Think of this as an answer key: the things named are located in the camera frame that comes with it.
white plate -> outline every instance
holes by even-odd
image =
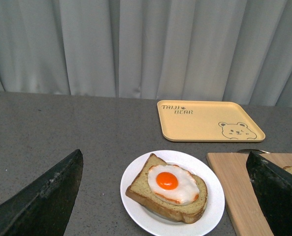
[[[207,207],[203,216],[195,223],[185,224],[168,220],[125,195],[126,189],[141,171],[151,153],[169,164],[177,164],[187,169],[205,181],[208,189]],[[171,150],[152,151],[131,162],[122,176],[121,197],[131,218],[144,230],[156,236],[203,236],[216,227],[225,209],[224,191],[214,172],[195,157]]]

egg yolk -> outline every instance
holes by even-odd
[[[179,184],[177,177],[170,172],[161,172],[157,175],[156,181],[165,190],[175,189]]]

egg white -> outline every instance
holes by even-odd
[[[170,172],[178,179],[178,186],[172,190],[161,188],[156,181],[157,175],[161,172]],[[148,184],[151,191],[167,203],[183,206],[192,203],[199,194],[196,180],[191,173],[175,165],[156,165],[148,171]]]

fried egg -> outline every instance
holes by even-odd
[[[198,199],[199,188],[192,174],[177,165],[156,165],[148,171],[148,184],[159,199],[177,206]]]

black object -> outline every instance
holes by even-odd
[[[252,151],[246,168],[273,234],[292,236],[292,174]]]
[[[68,155],[0,205],[0,236],[62,236],[81,182],[83,156]]]

